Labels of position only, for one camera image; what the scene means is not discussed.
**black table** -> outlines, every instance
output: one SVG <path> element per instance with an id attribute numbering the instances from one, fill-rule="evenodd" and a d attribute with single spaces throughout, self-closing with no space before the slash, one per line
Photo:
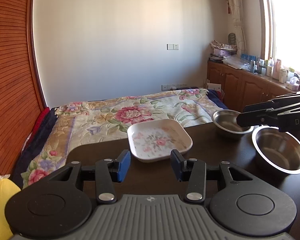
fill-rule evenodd
<path id="1" fill-rule="evenodd" d="M 209 165 L 218 165 L 221 161 L 230 161 L 247 170 L 260 179 L 287 193 L 296 203 L 298 214 L 290 235 L 300 240 L 300 174 L 278 177 L 256 166 L 256 154 L 251 134 L 239 141 L 220 137 L 213 123 L 202 124 L 185 129 L 193 140 L 193 146 L 184 155 L 186 159 L 197 158 Z M 80 161 L 82 165 L 94 165 L 98 160 L 115 159 L 124 149 L 129 149 L 128 139 L 82 145 L 69 153 L 67 163 Z M 142 163 L 131 156 L 131 165 L 123 183 L 115 183 L 118 198 L 122 194 L 179 194 L 184 195 L 187 182 L 178 182 L 170 166 L 170 160 L 154 163 Z M 218 191 L 215 181 L 207 181 L 206 197 L 212 197 Z M 84 184 L 84 192 L 95 198 L 94 182 Z"/>

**bed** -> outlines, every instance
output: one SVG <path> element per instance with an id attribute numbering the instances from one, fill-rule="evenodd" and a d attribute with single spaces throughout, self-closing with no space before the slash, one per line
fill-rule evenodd
<path id="1" fill-rule="evenodd" d="M 74 148 L 127 138 L 138 122 L 162 118 L 183 127 L 212 122 L 215 111 L 226 108 L 213 90 L 188 89 L 104 101 L 73 102 L 54 108 L 33 141 L 22 152 L 13 181 L 27 187 L 65 165 Z"/>

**floral blanket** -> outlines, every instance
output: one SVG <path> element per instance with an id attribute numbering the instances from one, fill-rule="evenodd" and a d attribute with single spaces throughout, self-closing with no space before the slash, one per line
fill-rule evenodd
<path id="1" fill-rule="evenodd" d="M 127 138 L 134 123 L 170 118 L 189 127 L 212 122 L 211 116 L 220 108 L 207 93 L 206 89 L 176 90 L 56 108 L 58 119 L 48 140 L 21 174 L 23 187 L 64 166 L 69 152 L 80 145 Z"/>

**curtain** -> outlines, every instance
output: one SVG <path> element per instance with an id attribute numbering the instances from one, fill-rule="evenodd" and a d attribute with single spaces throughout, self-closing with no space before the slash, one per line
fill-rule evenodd
<path id="1" fill-rule="evenodd" d="M 246 41 L 242 28 L 242 0 L 229 0 L 229 6 L 233 18 L 235 36 L 237 38 L 237 54 L 240 56 L 242 53 L 246 53 Z"/>

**floral plate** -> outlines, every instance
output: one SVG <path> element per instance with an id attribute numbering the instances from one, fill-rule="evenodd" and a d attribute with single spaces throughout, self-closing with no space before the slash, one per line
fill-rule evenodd
<path id="1" fill-rule="evenodd" d="M 135 123 L 127 133 L 131 153 L 142 162 L 167 159 L 173 149 L 186 153 L 192 147 L 191 137 L 171 119 Z"/>

